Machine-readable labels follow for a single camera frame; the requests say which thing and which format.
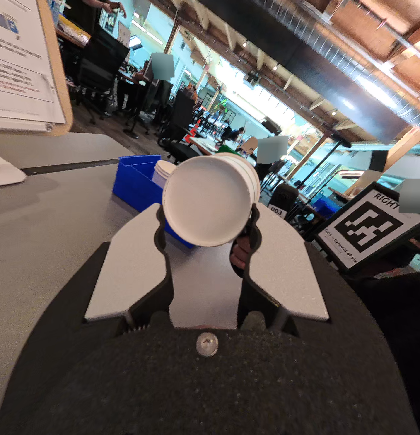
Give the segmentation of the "white sign stand base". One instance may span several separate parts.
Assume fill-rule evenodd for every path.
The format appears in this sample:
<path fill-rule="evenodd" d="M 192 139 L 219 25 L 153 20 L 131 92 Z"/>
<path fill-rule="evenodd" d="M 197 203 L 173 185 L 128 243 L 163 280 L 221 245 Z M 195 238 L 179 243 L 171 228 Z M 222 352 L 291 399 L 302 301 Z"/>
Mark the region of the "white sign stand base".
<path fill-rule="evenodd" d="M 0 157 L 0 187 L 24 182 L 26 174 Z"/>

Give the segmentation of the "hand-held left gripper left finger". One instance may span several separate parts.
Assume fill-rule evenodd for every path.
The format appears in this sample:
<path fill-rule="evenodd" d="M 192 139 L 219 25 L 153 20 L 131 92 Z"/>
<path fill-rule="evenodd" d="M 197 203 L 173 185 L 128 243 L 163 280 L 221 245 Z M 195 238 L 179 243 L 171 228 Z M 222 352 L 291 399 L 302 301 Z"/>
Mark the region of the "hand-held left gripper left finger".
<path fill-rule="evenodd" d="M 112 237 L 86 321 L 124 318 L 131 329 L 139 329 L 154 313 L 169 313 L 174 285 L 164 230 L 163 208 L 155 203 Z"/>

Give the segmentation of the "green banded white paper cup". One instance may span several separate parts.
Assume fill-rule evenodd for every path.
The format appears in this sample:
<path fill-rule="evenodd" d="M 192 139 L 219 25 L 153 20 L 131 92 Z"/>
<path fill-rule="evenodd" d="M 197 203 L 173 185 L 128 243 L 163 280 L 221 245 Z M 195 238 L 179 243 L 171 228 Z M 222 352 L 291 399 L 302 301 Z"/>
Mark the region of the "green banded white paper cup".
<path fill-rule="evenodd" d="M 177 166 L 169 161 L 158 160 L 154 166 L 152 182 L 163 189 L 166 181 L 176 168 Z"/>

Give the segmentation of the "silver ceiling air duct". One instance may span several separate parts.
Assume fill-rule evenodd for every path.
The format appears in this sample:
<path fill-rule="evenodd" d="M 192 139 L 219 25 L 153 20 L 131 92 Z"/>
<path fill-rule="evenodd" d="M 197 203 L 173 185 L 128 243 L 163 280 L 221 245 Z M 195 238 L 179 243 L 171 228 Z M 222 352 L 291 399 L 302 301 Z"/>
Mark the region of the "silver ceiling air duct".
<path fill-rule="evenodd" d="M 420 106 L 415 97 L 390 72 L 383 72 L 379 61 L 370 57 L 356 43 L 351 46 L 346 37 L 335 34 L 327 24 L 302 14 L 301 10 L 284 4 L 281 6 L 280 9 L 268 11 L 278 24 L 404 122 L 420 129 Z"/>

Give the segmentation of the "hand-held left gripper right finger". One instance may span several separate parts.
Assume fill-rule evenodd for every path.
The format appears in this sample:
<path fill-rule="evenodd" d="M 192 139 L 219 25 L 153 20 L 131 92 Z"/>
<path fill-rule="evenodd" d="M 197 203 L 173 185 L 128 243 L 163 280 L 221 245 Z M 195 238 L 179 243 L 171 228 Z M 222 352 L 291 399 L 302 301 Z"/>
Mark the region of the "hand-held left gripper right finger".
<path fill-rule="evenodd" d="M 239 325 L 257 312 L 268 329 L 296 329 L 300 321 L 330 325 L 330 315 L 305 241 L 263 204 L 251 211 L 239 299 Z"/>

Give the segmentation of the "printed instruction sheet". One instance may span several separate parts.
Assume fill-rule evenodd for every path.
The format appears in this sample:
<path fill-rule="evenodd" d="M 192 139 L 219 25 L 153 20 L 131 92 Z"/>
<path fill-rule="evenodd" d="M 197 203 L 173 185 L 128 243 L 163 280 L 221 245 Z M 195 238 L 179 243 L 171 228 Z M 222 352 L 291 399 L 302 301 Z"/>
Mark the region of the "printed instruction sheet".
<path fill-rule="evenodd" d="M 49 9 L 40 1 L 0 0 L 0 130 L 51 132 L 66 125 L 55 78 Z"/>

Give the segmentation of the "nested stack of paper cups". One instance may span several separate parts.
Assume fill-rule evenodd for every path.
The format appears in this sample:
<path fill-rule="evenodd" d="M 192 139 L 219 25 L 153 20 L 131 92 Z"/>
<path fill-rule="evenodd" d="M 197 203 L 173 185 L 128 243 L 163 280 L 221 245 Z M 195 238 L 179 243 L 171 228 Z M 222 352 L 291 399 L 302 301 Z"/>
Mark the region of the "nested stack of paper cups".
<path fill-rule="evenodd" d="M 260 198 L 254 167 L 234 153 L 198 156 L 181 163 L 165 182 L 167 223 L 185 242 L 221 246 L 245 228 Z"/>

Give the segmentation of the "blue plastic bin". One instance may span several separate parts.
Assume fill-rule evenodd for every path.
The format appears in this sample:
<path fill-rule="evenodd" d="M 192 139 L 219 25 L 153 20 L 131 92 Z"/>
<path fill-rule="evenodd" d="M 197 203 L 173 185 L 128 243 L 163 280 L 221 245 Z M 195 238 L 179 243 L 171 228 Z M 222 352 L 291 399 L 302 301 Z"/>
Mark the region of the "blue plastic bin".
<path fill-rule="evenodd" d="M 113 193 L 139 212 L 153 204 L 162 204 L 163 189 L 152 182 L 158 160 L 162 160 L 160 155 L 120 157 Z"/>

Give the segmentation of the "person's right hand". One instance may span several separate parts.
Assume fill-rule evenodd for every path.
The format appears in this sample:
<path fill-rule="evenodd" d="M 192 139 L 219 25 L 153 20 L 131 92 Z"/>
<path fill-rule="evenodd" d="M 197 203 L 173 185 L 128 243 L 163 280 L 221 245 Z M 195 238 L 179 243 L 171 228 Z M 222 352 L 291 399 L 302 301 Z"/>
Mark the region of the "person's right hand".
<path fill-rule="evenodd" d="M 251 252 L 250 236 L 239 235 L 232 244 L 229 254 L 229 262 L 235 274 L 242 278 L 249 253 Z"/>

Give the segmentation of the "black office chair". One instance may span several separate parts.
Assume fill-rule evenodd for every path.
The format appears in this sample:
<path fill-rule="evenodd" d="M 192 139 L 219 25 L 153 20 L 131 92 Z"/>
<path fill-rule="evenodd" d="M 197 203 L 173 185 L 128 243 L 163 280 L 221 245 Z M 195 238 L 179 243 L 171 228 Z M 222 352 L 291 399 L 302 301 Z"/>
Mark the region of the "black office chair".
<path fill-rule="evenodd" d="M 171 115 L 162 127 L 158 136 L 158 145 L 174 160 L 175 165 L 198 157 L 200 154 L 185 141 L 190 134 L 189 125 L 192 119 L 195 102 L 183 92 L 178 92 L 172 107 Z"/>
<path fill-rule="evenodd" d="M 91 124 L 96 124 L 96 116 L 100 120 L 110 116 L 115 80 L 128 53 L 128 47 L 95 24 L 77 74 L 77 104 L 86 108 Z"/>

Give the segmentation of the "framed tag sign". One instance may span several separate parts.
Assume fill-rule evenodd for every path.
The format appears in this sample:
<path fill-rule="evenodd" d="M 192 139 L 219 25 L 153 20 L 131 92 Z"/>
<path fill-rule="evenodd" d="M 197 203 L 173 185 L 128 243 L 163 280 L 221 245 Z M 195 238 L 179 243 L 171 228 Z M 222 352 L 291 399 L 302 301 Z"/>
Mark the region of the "framed tag sign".
<path fill-rule="evenodd" d="M 311 235 L 342 274 L 354 274 L 420 233 L 420 214 L 404 213 L 400 194 L 371 182 Z"/>

